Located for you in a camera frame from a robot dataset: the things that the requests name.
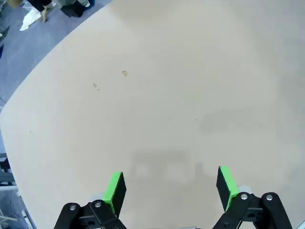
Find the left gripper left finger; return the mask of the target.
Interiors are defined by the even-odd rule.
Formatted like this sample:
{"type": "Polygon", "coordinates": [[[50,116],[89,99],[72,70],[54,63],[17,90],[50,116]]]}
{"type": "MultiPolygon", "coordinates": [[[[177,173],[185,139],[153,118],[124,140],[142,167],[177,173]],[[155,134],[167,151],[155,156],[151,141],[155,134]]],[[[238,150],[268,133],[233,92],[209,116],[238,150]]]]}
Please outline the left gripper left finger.
{"type": "Polygon", "coordinates": [[[56,229],[124,229],[119,219],[126,185],[123,172],[113,173],[102,199],[88,202],[85,206],[67,203],[63,206],[56,229]]]}

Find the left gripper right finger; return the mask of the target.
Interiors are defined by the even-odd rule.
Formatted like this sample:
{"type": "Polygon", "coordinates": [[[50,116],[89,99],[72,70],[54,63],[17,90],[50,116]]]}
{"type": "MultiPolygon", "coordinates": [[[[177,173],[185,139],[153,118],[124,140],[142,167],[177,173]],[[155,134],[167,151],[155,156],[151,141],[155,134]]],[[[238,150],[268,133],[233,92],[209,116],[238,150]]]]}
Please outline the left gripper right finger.
{"type": "Polygon", "coordinates": [[[238,229],[243,222],[251,222],[256,229],[291,229],[286,210],[274,192],[260,198],[247,190],[242,191],[227,166],[219,166],[216,187],[224,213],[215,229],[238,229]]]}

